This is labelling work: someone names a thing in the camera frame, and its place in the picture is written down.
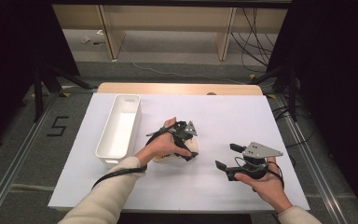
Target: wrist strap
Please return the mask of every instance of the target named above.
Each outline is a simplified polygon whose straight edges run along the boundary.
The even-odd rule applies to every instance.
[[[97,184],[99,184],[101,181],[111,178],[111,177],[115,177],[118,175],[127,175],[127,174],[133,174],[133,173],[141,173],[143,171],[145,171],[147,169],[147,165],[141,168],[131,168],[131,169],[124,169],[124,170],[118,170],[118,171],[114,171],[110,174],[104,175],[103,177],[101,177],[99,180],[97,180],[97,182],[95,182],[94,186],[92,186],[92,188],[94,188]]]

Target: table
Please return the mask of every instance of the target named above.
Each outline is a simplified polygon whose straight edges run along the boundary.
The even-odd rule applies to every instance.
[[[219,95],[205,95],[209,92]],[[104,83],[100,86],[90,101],[48,204],[50,208],[71,209],[108,170],[94,151],[110,106],[118,93],[137,93],[141,96],[143,114],[135,152],[145,145],[148,139],[145,135],[154,132],[171,116],[177,116],[179,120],[193,120],[199,133],[197,141],[200,148],[199,156],[192,161],[149,162],[146,177],[138,180],[123,212],[272,212],[272,207],[250,187],[227,181],[226,175],[214,166],[215,160],[228,166],[235,165],[234,157],[241,154],[231,151],[228,145],[237,143],[247,146],[251,141],[284,153],[284,156],[277,158],[277,163],[282,168],[285,181],[290,183],[286,185],[286,193],[294,204],[310,209],[267,99],[257,86],[161,83]]]

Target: person's right hand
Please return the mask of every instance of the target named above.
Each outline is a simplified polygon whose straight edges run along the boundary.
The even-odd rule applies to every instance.
[[[267,158],[267,161],[276,162],[275,157]],[[278,167],[273,163],[269,163],[268,168],[277,174],[280,172]],[[251,186],[261,199],[271,204],[277,213],[281,213],[293,206],[283,191],[281,180],[275,175],[266,173],[260,179],[253,179],[248,175],[236,173],[235,178]]]

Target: floor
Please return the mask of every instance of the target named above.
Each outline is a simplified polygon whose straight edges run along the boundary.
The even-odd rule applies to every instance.
[[[238,83],[249,81],[249,74],[259,76],[265,70],[265,66],[260,62],[268,63],[267,56],[262,57],[258,48],[247,49],[260,62],[246,54],[242,55],[242,50],[236,44],[234,37],[230,39],[227,58],[223,62],[219,61],[213,34],[208,33],[127,32],[121,52],[113,61],[108,57],[104,37],[100,31],[64,30],[64,34],[82,78],[93,84],[110,80],[109,75],[101,75],[101,72],[95,68],[100,67],[105,70],[111,64],[123,66],[127,70],[131,68],[140,76],[145,73],[164,76],[169,71],[171,78],[193,82],[195,81],[193,77],[186,77],[188,75],[186,69],[193,69],[191,71],[197,72],[191,76],[197,77],[197,82]],[[247,35],[241,34],[241,37],[246,39]],[[81,42],[84,36],[89,38],[89,42]],[[234,36],[243,43],[240,35],[234,34]],[[276,37],[276,35],[259,35],[258,39],[265,49],[272,50]],[[257,45],[254,36],[251,37],[250,43]],[[156,64],[159,64],[158,69],[163,69],[164,66],[161,65],[167,64],[167,70],[157,70],[154,67]],[[244,73],[246,77],[228,76],[223,80],[222,76],[218,76],[219,74],[213,74],[219,71],[208,70],[215,69],[217,66],[232,69],[233,73]],[[127,75],[120,78],[127,80],[126,78],[130,77]],[[260,84],[265,94],[274,93],[271,89],[273,81],[272,78]],[[62,80],[62,83],[65,88],[73,86],[65,80]],[[0,223],[56,223],[63,218],[63,212],[49,209],[47,204],[92,95],[92,91],[74,89],[74,91],[67,89],[71,92],[70,97],[58,97],[53,100],[51,95],[48,95],[48,91],[44,90],[50,113],[45,123],[40,126],[48,127],[36,132],[35,139],[27,142],[28,139],[32,139],[28,133],[35,126],[32,89],[24,97],[24,107],[19,109],[7,126],[2,137],[3,145],[0,147],[0,183],[10,173],[8,169],[13,169],[12,162],[18,158],[19,153],[22,152],[21,156],[25,159],[18,167],[14,167],[17,172],[12,176],[11,188],[0,197]],[[286,97],[287,94],[275,94],[272,98],[268,98],[271,110],[285,106]],[[294,123],[287,114],[282,114],[282,117],[277,119],[277,125],[300,184],[309,200],[310,212],[322,223],[358,223],[356,196],[334,163],[334,158],[329,155],[328,148],[319,135],[301,96],[298,96],[296,104],[304,106],[296,110],[298,122]],[[278,109],[275,115],[279,117],[280,112],[281,110]],[[68,120],[65,137],[46,137],[54,131],[49,125],[57,121],[55,119],[62,114],[73,118]],[[21,151],[27,146],[30,146],[29,149]],[[251,214],[251,218],[254,224],[278,223],[271,214]]]

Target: white table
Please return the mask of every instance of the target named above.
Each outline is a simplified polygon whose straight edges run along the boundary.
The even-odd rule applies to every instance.
[[[73,208],[108,170],[96,157],[95,148],[106,123],[114,93],[94,93],[76,140],[54,190],[49,207]],[[240,153],[230,143],[248,146],[252,141],[284,153],[277,158],[284,176],[285,191],[293,204],[309,205],[287,155],[280,132],[265,96],[243,95],[153,95],[140,94],[142,120],[135,152],[148,133],[157,131],[172,117],[193,121],[200,154],[192,161],[178,159],[149,162],[127,200],[124,212],[170,213],[253,213],[273,211],[256,193],[241,182],[227,181],[215,167],[218,160],[235,166]]]

